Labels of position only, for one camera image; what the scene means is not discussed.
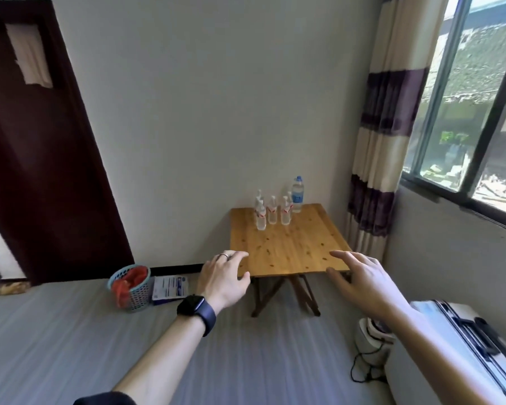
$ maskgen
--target wooden door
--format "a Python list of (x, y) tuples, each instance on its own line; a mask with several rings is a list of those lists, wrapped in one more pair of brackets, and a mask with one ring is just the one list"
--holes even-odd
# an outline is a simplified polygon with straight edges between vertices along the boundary
[(133, 257), (54, 14), (46, 14), (22, 19), (40, 27), (53, 88), (25, 84), (0, 17), (0, 233), (36, 284), (104, 278)]

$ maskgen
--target striped curtain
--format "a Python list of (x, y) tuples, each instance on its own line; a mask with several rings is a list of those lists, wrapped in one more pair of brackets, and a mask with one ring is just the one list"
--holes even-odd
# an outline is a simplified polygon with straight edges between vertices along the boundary
[(384, 0), (351, 178), (346, 238), (382, 259), (395, 192), (448, 0)]

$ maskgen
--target white suitcase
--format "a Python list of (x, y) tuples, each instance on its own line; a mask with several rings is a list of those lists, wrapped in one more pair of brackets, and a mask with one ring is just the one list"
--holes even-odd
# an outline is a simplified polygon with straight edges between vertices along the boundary
[[(492, 385), (506, 395), (506, 342), (471, 307), (445, 301), (415, 301), (433, 328)], [(386, 377), (398, 405), (440, 405), (435, 392), (399, 341), (385, 365)]]

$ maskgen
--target blue basket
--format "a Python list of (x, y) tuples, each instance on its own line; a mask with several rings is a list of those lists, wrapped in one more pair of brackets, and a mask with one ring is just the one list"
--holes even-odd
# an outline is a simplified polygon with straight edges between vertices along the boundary
[[(128, 271), (138, 266), (142, 265), (140, 264), (127, 265), (124, 268), (121, 268), (120, 270), (115, 272), (107, 282), (107, 288), (111, 290), (111, 287), (115, 280), (121, 279), (127, 274)], [(145, 267), (148, 268), (148, 275), (146, 276), (146, 279), (144, 279), (144, 281), (138, 286), (135, 286), (129, 290), (129, 302), (127, 306), (124, 307), (124, 309), (127, 311), (130, 312), (139, 311), (148, 306), (148, 304), (150, 304), (150, 267), (148, 266)]]

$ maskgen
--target bottle label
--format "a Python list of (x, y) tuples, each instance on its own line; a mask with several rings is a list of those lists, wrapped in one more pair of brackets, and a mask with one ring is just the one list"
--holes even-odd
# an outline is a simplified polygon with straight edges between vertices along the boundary
[(304, 201), (303, 193), (293, 193), (292, 194), (292, 202), (293, 203), (302, 203)]

